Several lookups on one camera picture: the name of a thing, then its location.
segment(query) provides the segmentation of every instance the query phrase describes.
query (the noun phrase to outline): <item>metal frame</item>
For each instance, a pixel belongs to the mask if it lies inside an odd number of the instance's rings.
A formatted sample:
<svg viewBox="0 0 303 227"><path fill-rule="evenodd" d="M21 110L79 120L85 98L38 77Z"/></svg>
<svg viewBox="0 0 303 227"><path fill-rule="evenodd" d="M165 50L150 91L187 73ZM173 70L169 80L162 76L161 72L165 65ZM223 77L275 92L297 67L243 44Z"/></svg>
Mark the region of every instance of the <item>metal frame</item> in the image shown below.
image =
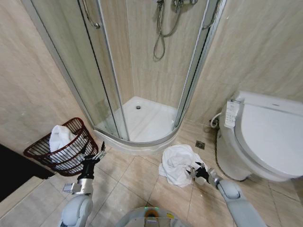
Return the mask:
<svg viewBox="0 0 303 227"><path fill-rule="evenodd" d="M86 117L88 118L89 120L89 123L90 125L97 131L115 139L116 141L118 142L121 142L121 143L124 143L126 145L130 145L130 146L134 146L134 147L150 147L150 146L155 146L155 145L158 145L158 144L161 144L167 140L169 140L170 138L172 138L177 132L178 132L178 129L180 128L181 124L180 122L183 121L184 117L185 117L185 114L187 112L187 109L188 109L188 106L189 106L189 103L192 99L192 96L193 96L193 93L194 93L194 90L196 88L196 85L197 85L197 82L198 82L198 79L200 77L200 74L201 74L201 71L202 71L202 67L205 63L205 59L206 59L206 56L207 56L207 53L208 53L208 50L210 48L210 45L211 45L211 41L214 37L214 34L215 34L215 31L216 31L216 28L218 26L218 23L219 23L219 20L221 18L221 15L222 15L222 11L223 11L223 8L225 6L225 3L226 3L226 0L222 0L221 1L221 4L219 6L219 12L218 12L218 15L214 21L214 24L209 28L209 31L208 31L208 35L207 35L207 38L206 38L206 41L204 43L204 48L202 50L202 52L200 53L200 58L199 58L199 61L198 61L198 64L195 68L195 73L193 75L193 78L192 78L192 81L190 82L190 87L189 87L189 91L188 91L188 95L186 96L186 98L184 99L184 107L183 107L183 110L180 112L181 114L179 114L179 121L178 121L178 125L175 125L175 128L172 130L172 132L167 135L166 137L164 138L161 138L159 140L155 140L155 141L152 141L152 142L131 142L131 141L126 141L126 140L123 140L123 139L120 139L120 138L117 138L116 136L108 133L108 132L105 132L103 130L100 130L98 128L95 127L93 121L92 121L92 118L91 116L89 115L86 107L85 107L85 104L83 103L60 55L58 54L57 52L57 49L56 47L54 46L46 28L44 27L42 21L41 21L41 18L39 17L33 3L31 2L31 0L21 0L25 9L27 10L30 18L32 19L34 25L36 26L42 40L44 41L48 51L50 52L51 56L53 57L55 63L57 64L59 70L61 71L64 79L66 80L69 88L71 89L71 92L72 94L75 96L80 108L82 109L82 111L84 112L84 114L86 115ZM102 18L102 11L101 11L101 7L100 7L100 0L96 0L97 3L98 3L98 6L99 6L99 13L101 15L100 19L102 21L102 24L103 24L103 18ZM197 38L197 42L196 42L196 45L199 41L199 38L200 38L200 33L199 33L199 36ZM119 96L119 102L120 102L120 107L121 107L121 110L122 110L122 114L123 114L123 118L124 118L124 121L125 121L125 116L124 116L124 112L123 112L123 108L122 108L122 103L121 103L121 96L120 96L120 91L119 91L119 87L118 87L118 84L117 84L117 80L116 80L116 74L115 74L115 69L113 67L113 62L112 62L112 56L111 56L111 52L110 52L110 49L108 47L108 43L107 43L107 48L108 48L108 51L109 51L109 54L110 54L110 59L111 59L111 67L112 67L112 70L113 70L113 73L114 73L114 76L115 76L115 82L116 82L116 89L118 91L118 96ZM185 86L184 86L184 90L183 90L183 93L182 93L182 99L183 99L183 96L184 96L184 92L185 92Z"/></svg>
<svg viewBox="0 0 303 227"><path fill-rule="evenodd" d="M211 0L207 1L207 4L206 4L207 9L208 9L208 7L212 7L213 10L216 10L217 2L216 2L216 4L210 6L209 1L211 1ZM186 113L187 110L188 110L190 101L193 97L194 90L195 90L196 85L198 83L198 79L200 78L201 71L202 71L202 68L203 68L205 60L206 60L206 56L208 54L211 42L214 38L214 34L217 30L218 23L220 21L220 18L221 18L221 15L222 15L222 12L223 12L223 9L224 9L224 6L225 6L227 0L217 0L217 1L221 1L219 6L218 6L218 14L215 15L216 17L214 19L213 25L210 28L208 28L208 33L206 35L206 40L203 43L199 43L200 40L199 40L199 37L198 37L197 42L196 42L195 51L193 53L192 60L191 60L190 64L192 64L192 61L195 57L198 57L199 61L197 63L197 67L195 68L195 72L193 74L191 82L189 83L189 81L186 81L186 84L184 86L184 90L183 90L183 93L182 93L182 98L181 98L181 101L180 101L179 107L178 107L178 114L177 114L176 121L175 121L175 127L181 122L181 115L183 113ZM204 20L209 20L210 18L212 19L213 17L214 17L214 14L210 13L208 15L204 15ZM203 23L204 23L204 21L202 20L201 26L200 26L200 31L199 31L199 36L203 35L203 33L202 33L203 30L204 30L203 29L203 27L204 27ZM196 51L196 48L199 47L199 46L200 46L200 49L202 49L201 53L198 53ZM188 69L187 80L189 78L188 75L189 75L190 71L191 71L191 68Z"/></svg>

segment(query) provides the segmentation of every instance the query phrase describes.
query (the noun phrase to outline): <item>shower faucet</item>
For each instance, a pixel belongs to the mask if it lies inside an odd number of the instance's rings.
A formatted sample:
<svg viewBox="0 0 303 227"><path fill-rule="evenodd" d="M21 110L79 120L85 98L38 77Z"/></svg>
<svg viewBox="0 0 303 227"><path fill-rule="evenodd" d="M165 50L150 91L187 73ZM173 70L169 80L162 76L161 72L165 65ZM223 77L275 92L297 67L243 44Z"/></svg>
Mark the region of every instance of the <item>shower faucet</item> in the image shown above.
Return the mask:
<svg viewBox="0 0 303 227"><path fill-rule="evenodd" d="M195 5L198 2L198 0L174 0L174 5L177 6L180 1L182 1L183 4L192 4L192 5Z"/></svg>
<svg viewBox="0 0 303 227"><path fill-rule="evenodd" d="M174 0L174 5L176 6L176 13L179 13L184 4L195 5L198 0Z"/></svg>

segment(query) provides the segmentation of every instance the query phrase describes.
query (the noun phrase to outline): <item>shower enclosure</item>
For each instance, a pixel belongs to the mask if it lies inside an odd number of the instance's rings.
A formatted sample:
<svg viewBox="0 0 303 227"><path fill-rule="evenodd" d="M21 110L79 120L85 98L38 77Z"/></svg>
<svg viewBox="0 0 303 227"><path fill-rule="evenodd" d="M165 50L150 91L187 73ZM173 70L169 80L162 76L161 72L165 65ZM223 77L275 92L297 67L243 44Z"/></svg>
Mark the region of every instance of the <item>shower enclosure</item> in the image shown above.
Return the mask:
<svg viewBox="0 0 303 227"><path fill-rule="evenodd" d="M146 152L173 141L225 0L23 4L97 135Z"/></svg>

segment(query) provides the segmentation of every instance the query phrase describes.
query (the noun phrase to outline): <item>crumpled towel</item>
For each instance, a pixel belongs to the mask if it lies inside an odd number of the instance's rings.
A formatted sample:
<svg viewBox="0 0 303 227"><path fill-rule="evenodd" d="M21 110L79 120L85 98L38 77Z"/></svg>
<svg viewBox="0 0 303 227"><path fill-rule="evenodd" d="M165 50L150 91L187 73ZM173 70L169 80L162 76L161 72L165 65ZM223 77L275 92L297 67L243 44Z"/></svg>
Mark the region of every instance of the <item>crumpled towel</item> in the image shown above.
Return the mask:
<svg viewBox="0 0 303 227"><path fill-rule="evenodd" d="M178 144L168 147L162 155L159 175L167 177L170 184L183 188L192 183L193 179L186 170L190 171L191 166L198 169L200 165L196 162L204 163L189 145Z"/></svg>
<svg viewBox="0 0 303 227"><path fill-rule="evenodd" d="M69 144L76 138L76 135L71 132L71 130L65 126L56 125L51 133L51 137L49 139L49 148L50 152L54 152L63 148L65 145ZM83 145L80 140L82 136L80 136L71 146L66 148L65 150L59 151L58 153L52 154L50 156L51 160L55 163L60 163L62 161L70 159L72 156L76 155L77 152L80 150L80 146Z"/></svg>

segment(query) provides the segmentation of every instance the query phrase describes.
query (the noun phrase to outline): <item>laundry basket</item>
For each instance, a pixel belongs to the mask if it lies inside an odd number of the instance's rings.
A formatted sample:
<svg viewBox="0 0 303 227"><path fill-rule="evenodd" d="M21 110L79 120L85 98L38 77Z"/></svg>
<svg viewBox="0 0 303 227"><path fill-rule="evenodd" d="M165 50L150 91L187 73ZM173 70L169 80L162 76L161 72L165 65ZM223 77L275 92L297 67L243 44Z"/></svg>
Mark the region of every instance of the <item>laundry basket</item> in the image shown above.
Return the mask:
<svg viewBox="0 0 303 227"><path fill-rule="evenodd" d="M72 118L63 126L76 135L69 144L51 152L49 147L51 134L49 133L26 148L23 153L63 176L78 175L83 167L80 153L84 152L83 156L95 155L98 153L98 146L80 118Z"/></svg>

